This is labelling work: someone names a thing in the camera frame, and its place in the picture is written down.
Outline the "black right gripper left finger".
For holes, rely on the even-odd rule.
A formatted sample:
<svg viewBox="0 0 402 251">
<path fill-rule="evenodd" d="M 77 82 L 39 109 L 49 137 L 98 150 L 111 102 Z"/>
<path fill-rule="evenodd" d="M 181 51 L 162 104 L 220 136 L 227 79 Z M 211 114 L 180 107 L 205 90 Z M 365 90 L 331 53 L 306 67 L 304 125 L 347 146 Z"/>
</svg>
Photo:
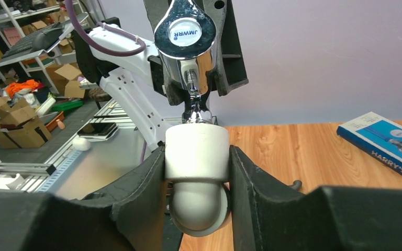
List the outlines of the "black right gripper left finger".
<svg viewBox="0 0 402 251">
<path fill-rule="evenodd" d="M 0 192 L 0 250 L 161 250 L 164 147 L 82 200 Z"/>
</svg>

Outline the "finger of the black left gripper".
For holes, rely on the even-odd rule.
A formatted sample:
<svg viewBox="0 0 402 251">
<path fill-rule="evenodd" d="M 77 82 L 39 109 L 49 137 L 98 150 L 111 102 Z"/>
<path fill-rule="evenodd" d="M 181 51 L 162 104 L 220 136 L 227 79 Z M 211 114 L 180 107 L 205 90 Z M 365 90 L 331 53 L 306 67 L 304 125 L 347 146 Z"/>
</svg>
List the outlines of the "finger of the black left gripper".
<svg viewBox="0 0 402 251">
<path fill-rule="evenodd" d="M 213 91 L 225 96 L 249 82 L 232 1 L 203 1 L 205 13 L 216 25 L 216 68 L 210 74 Z"/>
<path fill-rule="evenodd" d="M 153 34 L 161 19 L 169 8 L 169 1 L 165 0 L 144 0 L 143 1 L 147 18 L 152 28 Z M 163 85 L 165 94 L 170 106 L 177 106 L 183 102 L 183 92 L 176 86 L 176 82 L 170 78 L 170 74 L 164 64 L 163 56 L 159 53 L 163 68 Z"/>
</svg>

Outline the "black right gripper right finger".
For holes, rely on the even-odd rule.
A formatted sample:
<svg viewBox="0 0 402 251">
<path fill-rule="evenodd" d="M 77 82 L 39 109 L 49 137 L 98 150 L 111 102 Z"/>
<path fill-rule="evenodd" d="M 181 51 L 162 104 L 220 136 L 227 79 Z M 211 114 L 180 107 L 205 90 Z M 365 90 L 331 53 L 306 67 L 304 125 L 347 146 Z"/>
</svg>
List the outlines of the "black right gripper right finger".
<svg viewBox="0 0 402 251">
<path fill-rule="evenodd" d="M 402 190 L 320 186 L 303 194 L 230 147 L 235 250 L 402 250 Z"/>
</svg>

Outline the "white PVC elbow fitting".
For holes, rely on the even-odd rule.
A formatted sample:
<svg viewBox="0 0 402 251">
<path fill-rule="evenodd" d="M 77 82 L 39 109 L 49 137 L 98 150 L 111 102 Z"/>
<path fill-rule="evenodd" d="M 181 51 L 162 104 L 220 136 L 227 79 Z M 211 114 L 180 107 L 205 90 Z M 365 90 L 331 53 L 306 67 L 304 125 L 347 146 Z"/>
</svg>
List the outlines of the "white PVC elbow fitting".
<svg viewBox="0 0 402 251">
<path fill-rule="evenodd" d="M 203 237 L 227 224 L 230 195 L 229 133 L 218 125 L 186 123 L 169 128 L 165 179 L 173 185 L 170 215 L 183 233 Z"/>
</svg>

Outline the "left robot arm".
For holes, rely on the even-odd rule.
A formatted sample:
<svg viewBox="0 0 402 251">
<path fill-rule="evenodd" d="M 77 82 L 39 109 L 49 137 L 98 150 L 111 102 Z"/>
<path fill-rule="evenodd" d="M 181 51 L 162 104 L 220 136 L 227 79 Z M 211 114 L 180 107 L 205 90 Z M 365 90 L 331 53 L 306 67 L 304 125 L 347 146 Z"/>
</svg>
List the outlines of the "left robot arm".
<svg viewBox="0 0 402 251">
<path fill-rule="evenodd" d="M 248 83 L 231 1 L 144 1 L 153 39 L 120 28 L 117 18 L 84 29 L 65 2 L 85 78 L 110 95 L 152 150 L 165 141 L 167 121 L 132 79 L 139 76 L 171 106 L 184 105 L 183 123 L 215 124 L 208 107 Z"/>
</svg>

